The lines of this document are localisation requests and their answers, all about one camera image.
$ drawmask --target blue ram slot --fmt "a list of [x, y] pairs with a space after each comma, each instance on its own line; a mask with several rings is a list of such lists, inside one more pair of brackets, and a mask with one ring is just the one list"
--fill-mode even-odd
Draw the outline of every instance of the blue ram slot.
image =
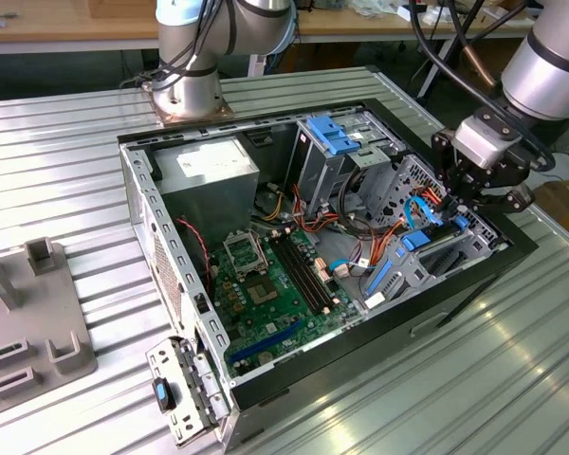
[[243, 358], [247, 358], [251, 355], [260, 353], [270, 346], [274, 346], [288, 338], [291, 338], [295, 332], [302, 326], [302, 321], [298, 320], [293, 325], [290, 325], [286, 329], [281, 330], [278, 334], [274, 334], [270, 337], [264, 338], [261, 341], [251, 344], [245, 349], [238, 351], [229, 356], [229, 362], [237, 362]]

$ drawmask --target black cable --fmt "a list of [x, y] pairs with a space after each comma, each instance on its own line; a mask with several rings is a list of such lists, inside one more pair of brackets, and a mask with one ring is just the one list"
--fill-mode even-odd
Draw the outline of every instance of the black cable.
[[[222, 2], [219, 2], [219, 5], [216, 9], [213, 8], [214, 5], [214, 1], [211, 2], [211, 7], [209, 10], [209, 13], [206, 15], [204, 12], [206, 11], [206, 6], [209, 4], [209, 0], [203, 0], [201, 7], [200, 7], [200, 12], [198, 14], [198, 21], [197, 21], [197, 26], [196, 26], [196, 31], [194, 33], [194, 38], [192, 41], [190, 41], [188, 43], [188, 45], [186, 45], [177, 55], [175, 55], [170, 61], [164, 63], [164, 64], [159, 64], [158, 68], [149, 70], [149, 71], [142, 71], [141, 73], [139, 73], [138, 75], [136, 75], [135, 77], [128, 79], [126, 81], [122, 81], [119, 85], [119, 88], [123, 88], [124, 85], [128, 84], [128, 83], [138, 83], [138, 82], [147, 82], [147, 81], [151, 81], [154, 76], [158, 73], [162, 73], [164, 70], [170, 71], [171, 73], [175, 73], [176, 71], [179, 71], [181, 68], [184, 68], [185, 66], [187, 66], [187, 64], [190, 62], [190, 59], [192, 58], [192, 55], [194, 54], [194, 50], [197, 44], [197, 39], [200, 36], [200, 34], [206, 29], [206, 23], [203, 24], [203, 22], [205, 20], [209, 20], [209, 16], [213, 13], [212, 19], [211, 19], [211, 25], [212, 22], [214, 21], [214, 17], [217, 15], [217, 12], [219, 10], [219, 8], [221, 8], [221, 4]], [[190, 57], [182, 64], [179, 64], [177, 66], [174, 66], [174, 63], [177, 62], [179, 59], [181, 59], [185, 54], [187, 54], [190, 49], [192, 50], [192, 54], [190, 55]], [[160, 87], [157, 90], [162, 90], [162, 89], [166, 89], [169, 87]]]
[[556, 178], [559, 180], [559, 182], [564, 182], [564, 179], [562, 177], [559, 177], [558, 175], [551, 175], [549, 173], [543, 173], [542, 175], [544, 177]]
[[416, 0], [409, 0], [409, 9], [411, 14], [411, 24], [413, 26], [413, 31], [417, 37], [417, 41], [424, 49], [426, 55], [434, 62], [438, 68], [445, 73], [449, 78], [465, 89], [472, 97], [477, 99], [479, 102], [491, 109], [501, 120], [508, 123], [514, 129], [516, 129], [523, 139], [539, 154], [540, 158], [543, 158], [544, 163], [540, 163], [538, 158], [531, 161], [531, 169], [537, 172], [550, 171], [556, 165], [554, 157], [550, 151], [546, 148], [543, 143], [533, 135], [518, 118], [515, 118], [509, 112], [507, 112], [502, 106], [497, 104], [494, 100], [490, 99], [483, 92], [478, 90], [476, 87], [472, 86], [463, 77], [458, 75], [453, 71], [443, 60], [438, 57], [431, 49], [426, 36], [424, 35], [421, 26], [419, 25], [419, 17], [417, 15], [417, 3]]
[[468, 40], [466, 39], [466, 33], [462, 29], [462, 23], [459, 22], [459, 16], [457, 15], [457, 10], [455, 10], [455, 0], [448, 0], [447, 3], [449, 4], [451, 21], [453, 22], [453, 27], [455, 28], [457, 39], [459, 40], [462, 47], [466, 47], [468, 45]]
[[[438, 17], [436, 18], [436, 22], [434, 23], [434, 27], [432, 27], [432, 32], [430, 33], [430, 43], [432, 43], [432, 38], [434, 38], [434, 33], [436, 32], [436, 28], [438, 27], [438, 23], [440, 22], [440, 18], [443, 15], [443, 8], [444, 8], [444, 6], [441, 5], [440, 10], [438, 11]], [[417, 68], [417, 70], [409, 78], [409, 81], [407, 82], [407, 85], [405, 87], [405, 92], [409, 92], [409, 89], [411, 88], [411, 84], [413, 83], [415, 78], [417, 76], [419, 76], [419, 73], [421, 73], [422, 69], [424, 69], [429, 62], [430, 62], [430, 59], [426, 58], [426, 60], [424, 60], [424, 62]]]
[[190, 63], [190, 61], [192, 60], [192, 57], [194, 55], [197, 55], [200, 53], [200, 51], [202, 50], [202, 48], [204, 47], [205, 41], [207, 40], [207, 36], [209, 35], [209, 32], [211, 31], [212, 25], [215, 22], [215, 18], [217, 17], [217, 12], [219, 11], [219, 9], [221, 8], [223, 4], [223, 0], [219, 0], [219, 3], [217, 5], [217, 7], [214, 9], [214, 14], [212, 15], [211, 19], [209, 20], [208, 24], [207, 24], [207, 32], [204, 34], [204, 37], [202, 38], [202, 41], [200, 42], [200, 46], [198, 47], [198, 49], [196, 50], [196, 45], [193, 45], [193, 49], [192, 52], [190, 54], [190, 57], [188, 58], [188, 60], [186, 62], [184, 62], [183, 64], [178, 65], [175, 69], [178, 71], [181, 68], [183, 68], [183, 71], [180, 75], [178, 75], [176, 78], [174, 78], [172, 81], [159, 86], [158, 88], [154, 88], [152, 91], [153, 92], [159, 92], [162, 90], [166, 90], [168, 88], [171, 88], [172, 86], [174, 86], [176, 83], [178, 83], [179, 81], [181, 81], [183, 78], [185, 78], [186, 74], [188, 73], [188, 70], [185, 69], [185, 67]]
[[514, 16], [516, 16], [519, 12], [521, 12], [523, 9], [526, 8], [526, 0], [523, 0], [518, 6], [516, 6], [514, 9], [511, 9], [507, 14], [505, 14], [504, 16], [500, 17], [497, 21], [495, 21], [493, 24], [491, 24], [489, 27], [485, 28], [483, 31], [481, 31], [478, 35], [476, 35], [474, 38], [472, 38], [470, 40], [470, 43], [475, 43], [478, 40], [482, 40], [483, 38], [485, 38], [489, 33], [491, 33], [493, 30], [495, 30], [496, 28], [499, 28], [502, 24], [508, 22], [510, 19], [512, 19]]
[[[354, 226], [350, 222], [350, 220], [348, 220], [348, 218], [346, 217], [347, 213], [345, 211], [345, 193], [352, 187], [353, 183], [356, 183], [360, 179], [361, 175], [362, 172], [360, 171], [360, 168], [355, 168], [350, 173], [350, 175], [348, 175], [348, 178], [345, 179], [345, 182], [343, 182], [343, 184], [341, 185], [340, 192], [338, 193], [337, 212], [339, 217], [338, 221], [340, 222], [340, 224], [355, 237], [357, 238], [362, 237], [362, 240], [365, 240], [366, 236], [373, 236], [374, 234], [375, 235], [383, 234], [388, 230], [388, 228], [379, 227], [379, 228], [374, 228], [373, 231], [371, 231], [370, 229], [360, 229]], [[369, 224], [366, 221], [361, 220], [360, 218], [357, 218], [356, 221], [361, 222], [365, 226], [369, 226]]]

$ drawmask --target aluminum table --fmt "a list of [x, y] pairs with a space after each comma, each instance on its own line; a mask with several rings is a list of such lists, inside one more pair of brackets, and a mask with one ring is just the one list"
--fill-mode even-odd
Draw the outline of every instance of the aluminum table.
[[[440, 123], [379, 73], [223, 82], [236, 113], [377, 98], [429, 141]], [[62, 243], [99, 368], [0, 413], [0, 454], [175, 454], [144, 353], [171, 334], [129, 224], [116, 136], [157, 128], [139, 90], [0, 102], [0, 254]], [[407, 350], [236, 453], [569, 453], [569, 236], [538, 209], [540, 248]], [[214, 446], [205, 453], [218, 453]]]

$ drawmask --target blue plastic latch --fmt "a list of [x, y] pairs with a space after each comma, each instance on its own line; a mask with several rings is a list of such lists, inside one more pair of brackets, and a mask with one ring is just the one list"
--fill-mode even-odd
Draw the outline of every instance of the blue plastic latch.
[[407, 234], [402, 238], [402, 244], [407, 247], [409, 251], [418, 249], [419, 247], [428, 244], [430, 239], [421, 230]]
[[388, 273], [388, 270], [390, 270], [390, 267], [392, 267], [392, 263], [390, 261], [387, 261], [386, 264], [384, 264], [383, 267], [381, 267], [381, 270], [379, 270], [379, 273], [373, 279], [373, 282], [371, 283], [371, 285], [369, 285], [369, 287], [367, 288], [367, 295], [368, 296], [370, 296], [371, 294], [374, 293], [374, 291], [377, 288], [377, 285], [379, 284], [379, 282], [381, 282], [383, 280], [383, 277], [386, 276], [386, 273]]
[[459, 228], [461, 230], [464, 230], [468, 227], [468, 225], [470, 224], [470, 221], [468, 221], [468, 219], [465, 216], [457, 215], [455, 217], [455, 219], [453, 220], [453, 223], [455, 223], [457, 226], [459, 226]]
[[156, 396], [158, 400], [164, 400], [167, 397], [167, 391], [164, 390], [164, 384], [158, 384], [156, 386]]
[[313, 117], [307, 121], [312, 132], [329, 148], [331, 155], [343, 155], [355, 152], [360, 144], [348, 137], [330, 117]]

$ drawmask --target red wire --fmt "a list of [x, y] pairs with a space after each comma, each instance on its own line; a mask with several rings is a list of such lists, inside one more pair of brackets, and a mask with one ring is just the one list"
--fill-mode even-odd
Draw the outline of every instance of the red wire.
[[192, 226], [190, 223], [188, 223], [187, 221], [181, 220], [179, 218], [177, 218], [176, 221], [177, 221], [177, 223], [185, 226], [186, 228], [189, 228], [193, 232], [193, 235], [196, 236], [196, 239], [198, 240], [198, 243], [200, 244], [200, 247], [202, 248], [202, 252], [204, 253], [204, 256], [205, 256], [205, 270], [207, 272], [207, 292], [209, 292], [209, 289], [211, 288], [211, 269], [210, 269], [210, 262], [209, 262], [209, 251], [207, 250], [207, 246], [205, 245], [205, 241], [202, 239], [200, 232], [198, 232], [196, 230], [196, 228], [194, 226]]

